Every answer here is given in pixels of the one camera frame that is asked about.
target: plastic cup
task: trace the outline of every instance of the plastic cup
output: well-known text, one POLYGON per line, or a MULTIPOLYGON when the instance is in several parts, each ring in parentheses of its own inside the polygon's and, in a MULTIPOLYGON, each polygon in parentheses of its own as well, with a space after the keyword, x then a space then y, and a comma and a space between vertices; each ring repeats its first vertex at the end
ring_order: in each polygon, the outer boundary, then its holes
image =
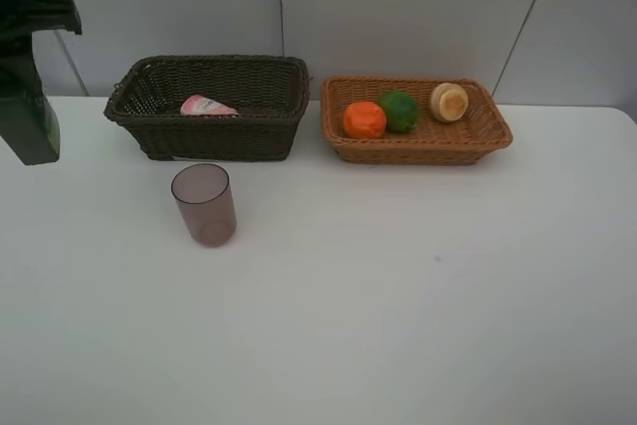
POLYGON ((235 233, 230 178, 221 166, 188 166, 177 173, 170 189, 192 239, 204 246, 221 246, 235 233))

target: lime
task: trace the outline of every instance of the lime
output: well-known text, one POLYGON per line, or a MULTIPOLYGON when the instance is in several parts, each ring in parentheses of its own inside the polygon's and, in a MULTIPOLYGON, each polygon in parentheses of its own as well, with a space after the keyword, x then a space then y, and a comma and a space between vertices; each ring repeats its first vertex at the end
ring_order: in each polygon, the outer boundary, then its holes
POLYGON ((405 133, 418 122, 418 103, 404 92, 387 92, 378 101, 387 116, 387 130, 405 133))

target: tabletop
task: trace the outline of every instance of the tabletop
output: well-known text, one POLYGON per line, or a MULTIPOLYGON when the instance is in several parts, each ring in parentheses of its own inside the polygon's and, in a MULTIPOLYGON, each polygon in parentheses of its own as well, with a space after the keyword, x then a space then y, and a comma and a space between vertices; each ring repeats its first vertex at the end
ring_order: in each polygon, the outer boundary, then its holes
POLYGON ((287 161, 227 163, 190 240, 152 162, 53 98, 62 157, 0 142, 0 423, 637 423, 637 126, 502 106, 466 167, 356 165, 313 103, 287 161))

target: light brown wicker basket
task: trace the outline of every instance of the light brown wicker basket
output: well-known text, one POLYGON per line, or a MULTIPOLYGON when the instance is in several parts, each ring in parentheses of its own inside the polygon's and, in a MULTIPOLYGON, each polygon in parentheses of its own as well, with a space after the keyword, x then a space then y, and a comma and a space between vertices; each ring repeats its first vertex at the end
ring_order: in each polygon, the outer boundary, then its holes
POLYGON ((344 161, 386 164, 474 164, 513 141, 509 126, 487 91, 467 79, 400 79, 385 77, 332 77, 322 86, 322 133, 344 161), (441 123, 429 113, 431 92, 450 82, 462 86, 469 108, 459 121, 441 123), (353 102, 376 102, 386 92, 407 92, 421 108, 416 127, 407 134, 385 132, 380 139, 350 139, 342 118, 353 102))

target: green spray bottle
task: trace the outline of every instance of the green spray bottle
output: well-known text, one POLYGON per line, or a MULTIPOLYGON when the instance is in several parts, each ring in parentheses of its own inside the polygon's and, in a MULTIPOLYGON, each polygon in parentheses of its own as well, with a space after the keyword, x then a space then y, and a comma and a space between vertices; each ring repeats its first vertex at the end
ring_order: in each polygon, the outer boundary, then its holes
POLYGON ((82 34, 72 0, 0 0, 0 135, 24 164, 60 158, 60 128, 42 91, 31 34, 82 34))

